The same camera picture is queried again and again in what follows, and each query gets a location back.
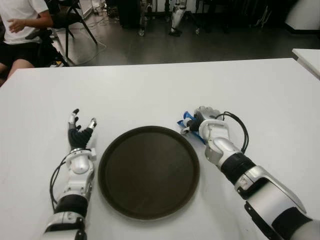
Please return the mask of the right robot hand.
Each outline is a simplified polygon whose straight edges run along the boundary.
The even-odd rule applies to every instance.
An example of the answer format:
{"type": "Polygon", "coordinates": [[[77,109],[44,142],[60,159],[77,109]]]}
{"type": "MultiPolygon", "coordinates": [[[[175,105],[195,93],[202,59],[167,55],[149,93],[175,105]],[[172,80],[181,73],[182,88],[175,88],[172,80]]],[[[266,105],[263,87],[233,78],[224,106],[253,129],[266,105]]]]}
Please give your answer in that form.
{"type": "Polygon", "coordinates": [[[198,133],[201,123],[205,120],[218,119],[222,120],[221,112],[212,107],[200,106],[193,114],[185,111],[182,120],[178,121],[177,124],[182,127],[181,134],[185,135],[188,133],[198,133]]]}

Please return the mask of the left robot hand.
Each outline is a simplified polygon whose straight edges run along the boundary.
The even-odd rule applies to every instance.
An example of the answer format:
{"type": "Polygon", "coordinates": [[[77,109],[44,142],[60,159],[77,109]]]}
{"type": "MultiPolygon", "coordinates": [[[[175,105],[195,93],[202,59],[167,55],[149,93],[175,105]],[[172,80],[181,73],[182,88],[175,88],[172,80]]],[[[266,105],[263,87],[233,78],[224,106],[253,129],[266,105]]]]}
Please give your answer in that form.
{"type": "Polygon", "coordinates": [[[97,126],[96,118],[92,118],[88,126],[81,130],[80,125],[76,125],[78,118],[79,109],[76,108],[70,115],[68,119],[68,142],[71,148],[71,151],[74,149],[85,149],[89,140],[92,137],[93,131],[97,126]]]}

